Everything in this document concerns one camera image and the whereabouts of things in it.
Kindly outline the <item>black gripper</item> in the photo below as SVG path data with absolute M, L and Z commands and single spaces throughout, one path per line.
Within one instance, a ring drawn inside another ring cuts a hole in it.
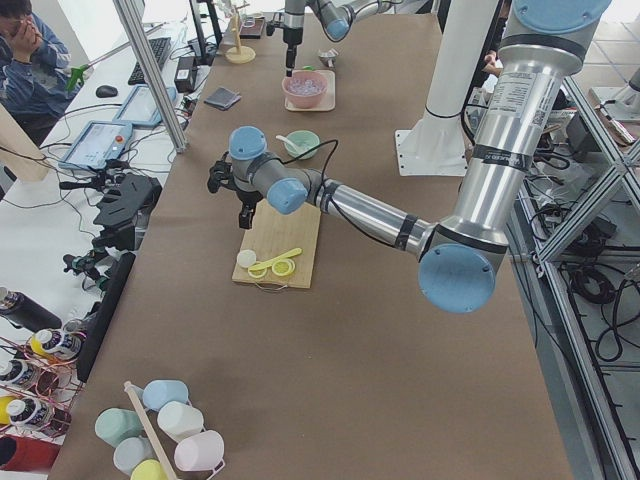
M 209 169 L 207 188 L 212 194 L 217 193 L 220 188 L 235 192 L 242 203 L 241 211 L 238 215 L 239 227 L 244 230 L 251 230 L 256 206 L 263 199 L 263 196 L 248 182 L 234 175 L 232 162 L 227 159 L 227 156 L 227 153 L 223 153 Z
M 285 67 L 286 76 L 291 77 L 296 67 L 296 47 L 302 44 L 304 13 L 275 12 L 266 23 L 266 33 L 272 36 L 277 29 L 283 33 L 287 44 Z

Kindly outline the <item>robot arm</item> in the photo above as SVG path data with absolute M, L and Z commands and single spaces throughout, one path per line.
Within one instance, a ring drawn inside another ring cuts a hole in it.
M 290 168 L 253 126 L 234 130 L 210 169 L 208 189 L 236 193 L 239 223 L 250 228 L 257 204 L 283 215 L 304 204 L 349 222 L 365 236 L 414 255 L 423 295 L 438 308 L 469 313 L 491 298 L 508 248 L 504 229 L 563 80 L 578 73 L 604 1 L 515 1 L 498 51 L 503 69 L 466 151 L 459 119 L 497 1 L 454 1 L 443 29 L 423 117 L 397 134 L 405 176 L 458 176 L 453 212 L 430 223 L 331 179 Z
M 286 44 L 285 77 L 291 77 L 296 69 L 297 48 L 303 43 L 305 11 L 311 10 L 329 41 L 339 43 L 359 21 L 375 15 L 389 13 L 403 1 L 346 1 L 337 5 L 334 1 L 286 1 L 284 7 L 273 13 L 266 22 L 266 34 L 272 36 L 282 31 Z

